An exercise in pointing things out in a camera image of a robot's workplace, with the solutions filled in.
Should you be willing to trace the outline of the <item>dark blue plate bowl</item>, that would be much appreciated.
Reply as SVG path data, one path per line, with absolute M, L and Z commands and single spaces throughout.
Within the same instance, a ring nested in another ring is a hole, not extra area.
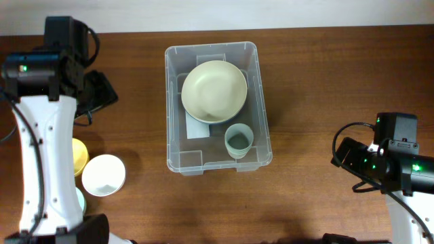
M 184 108 L 188 114 L 200 122 L 218 124 L 234 118 L 241 111 L 244 104 L 244 102 L 241 104 L 200 104 L 194 102 L 184 104 Z

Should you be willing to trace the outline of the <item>cream large bowl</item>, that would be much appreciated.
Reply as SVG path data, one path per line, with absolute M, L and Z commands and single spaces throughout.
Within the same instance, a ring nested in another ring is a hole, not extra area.
M 239 68 L 230 62 L 212 60 L 195 67 L 182 85 L 182 105 L 245 103 L 248 96 L 247 80 Z

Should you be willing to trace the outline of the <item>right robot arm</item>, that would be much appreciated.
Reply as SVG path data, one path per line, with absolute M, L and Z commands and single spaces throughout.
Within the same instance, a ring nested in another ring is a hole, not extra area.
M 418 118 L 378 113 L 371 144 L 350 137 L 332 143 L 331 163 L 359 178 L 354 193 L 385 195 L 394 243 L 433 242 L 433 158 L 420 155 Z

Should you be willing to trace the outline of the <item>grey plastic cup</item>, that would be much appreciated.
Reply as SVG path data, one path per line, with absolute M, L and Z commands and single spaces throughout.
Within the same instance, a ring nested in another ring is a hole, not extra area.
M 254 132 L 252 129 L 243 123 L 231 125 L 225 132 L 224 144 L 227 148 L 231 146 L 236 149 L 252 147 L 254 141 Z

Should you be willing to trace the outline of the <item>mint green plastic cup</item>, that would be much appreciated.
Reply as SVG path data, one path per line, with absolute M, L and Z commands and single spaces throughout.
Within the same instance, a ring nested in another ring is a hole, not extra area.
M 245 157 L 247 155 L 247 153 L 251 149 L 251 146 L 249 146 L 247 148 L 242 148 L 242 149 L 236 149 L 236 148 L 233 148 L 231 146 L 228 146 L 226 149 L 227 149 L 228 154 L 232 158 L 234 158 L 234 159 L 241 159 L 241 158 L 243 158 L 243 157 Z

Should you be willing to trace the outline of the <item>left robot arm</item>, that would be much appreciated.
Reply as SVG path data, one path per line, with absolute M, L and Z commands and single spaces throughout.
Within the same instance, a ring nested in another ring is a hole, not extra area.
M 121 243 L 104 214 L 83 215 L 75 190 L 73 128 L 78 117 L 115 103 L 115 90 L 91 69 L 97 34 L 70 16 L 45 20 L 43 45 L 12 53 L 1 68 L 1 95 L 20 134 L 24 202 L 6 243 Z

